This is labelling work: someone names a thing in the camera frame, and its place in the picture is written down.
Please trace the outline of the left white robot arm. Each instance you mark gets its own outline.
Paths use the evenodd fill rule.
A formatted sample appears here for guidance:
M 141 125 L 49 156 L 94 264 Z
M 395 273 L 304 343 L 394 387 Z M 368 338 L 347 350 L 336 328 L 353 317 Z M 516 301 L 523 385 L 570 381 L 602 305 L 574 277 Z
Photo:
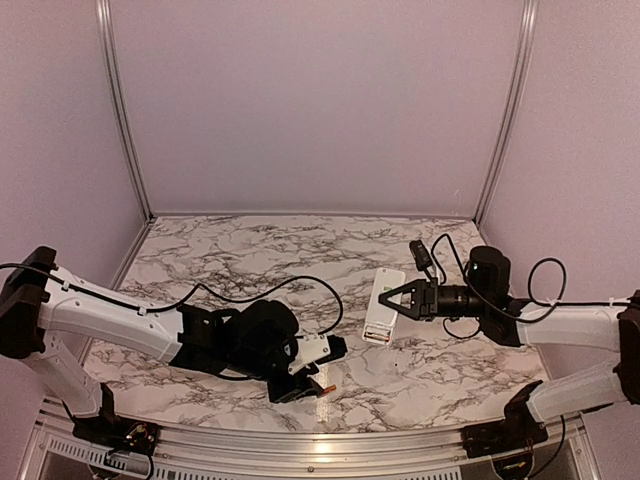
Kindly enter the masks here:
M 39 247 L 20 263 L 4 263 L 1 354 L 35 371 L 106 445 L 125 438 L 109 388 L 94 380 L 61 338 L 76 333 L 136 350 L 174 368 L 228 382 L 265 383 L 272 403 L 319 397 L 314 380 L 323 364 L 346 353 L 327 331 L 302 334 L 282 302 L 259 298 L 244 309 L 207 310 L 180 300 L 156 306 L 87 283 Z

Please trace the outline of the white remote control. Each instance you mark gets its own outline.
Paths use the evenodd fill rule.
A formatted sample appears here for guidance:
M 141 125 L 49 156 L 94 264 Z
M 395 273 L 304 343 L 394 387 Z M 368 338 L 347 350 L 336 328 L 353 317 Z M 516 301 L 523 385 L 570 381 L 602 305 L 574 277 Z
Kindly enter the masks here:
M 377 269 L 365 315 L 362 339 L 365 331 L 372 331 L 389 335 L 392 340 L 398 313 L 381 305 L 378 296 L 384 290 L 403 285 L 405 279 L 406 274 L 403 271 L 390 268 Z

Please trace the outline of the gold black AA battery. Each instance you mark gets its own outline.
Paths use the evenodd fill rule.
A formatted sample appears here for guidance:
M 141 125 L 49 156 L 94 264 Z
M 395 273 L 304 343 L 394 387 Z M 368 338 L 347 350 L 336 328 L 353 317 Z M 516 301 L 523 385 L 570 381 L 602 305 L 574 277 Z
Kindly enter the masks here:
M 391 338 L 389 335 L 381 334 L 378 332 L 372 332 L 372 331 L 365 331 L 363 333 L 363 339 L 365 341 L 379 344 L 379 345 L 388 345 L 391 341 Z

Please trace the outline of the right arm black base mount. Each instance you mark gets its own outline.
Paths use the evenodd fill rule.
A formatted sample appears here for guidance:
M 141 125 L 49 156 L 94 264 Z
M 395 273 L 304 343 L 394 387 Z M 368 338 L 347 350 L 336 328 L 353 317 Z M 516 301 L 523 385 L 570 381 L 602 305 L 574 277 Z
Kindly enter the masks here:
M 464 427 L 461 436 L 469 458 L 530 448 L 549 438 L 546 428 L 536 422 L 524 425 L 507 419 Z

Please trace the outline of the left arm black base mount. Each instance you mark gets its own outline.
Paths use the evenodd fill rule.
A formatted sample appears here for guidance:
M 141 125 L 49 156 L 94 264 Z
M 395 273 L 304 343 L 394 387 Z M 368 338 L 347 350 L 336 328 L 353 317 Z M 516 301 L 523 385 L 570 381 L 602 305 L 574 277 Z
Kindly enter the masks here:
M 109 422 L 101 417 L 73 420 L 73 435 L 88 442 L 109 447 L 115 451 L 152 455 L 155 451 L 160 426 L 153 422 L 117 417 Z

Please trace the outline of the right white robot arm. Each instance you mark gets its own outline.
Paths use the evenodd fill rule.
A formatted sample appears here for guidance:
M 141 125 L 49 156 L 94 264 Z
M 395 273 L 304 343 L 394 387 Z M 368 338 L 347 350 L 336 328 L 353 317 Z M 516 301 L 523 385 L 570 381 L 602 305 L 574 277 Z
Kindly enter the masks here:
M 427 277 L 379 294 L 379 304 L 416 321 L 474 318 L 480 332 L 506 347 L 586 346 L 618 354 L 580 372 L 524 387 L 504 407 L 495 438 L 515 448 L 535 425 L 568 413 L 639 402 L 639 297 L 593 304 L 536 301 L 509 293 L 510 260 L 489 246 L 473 248 L 461 285 Z

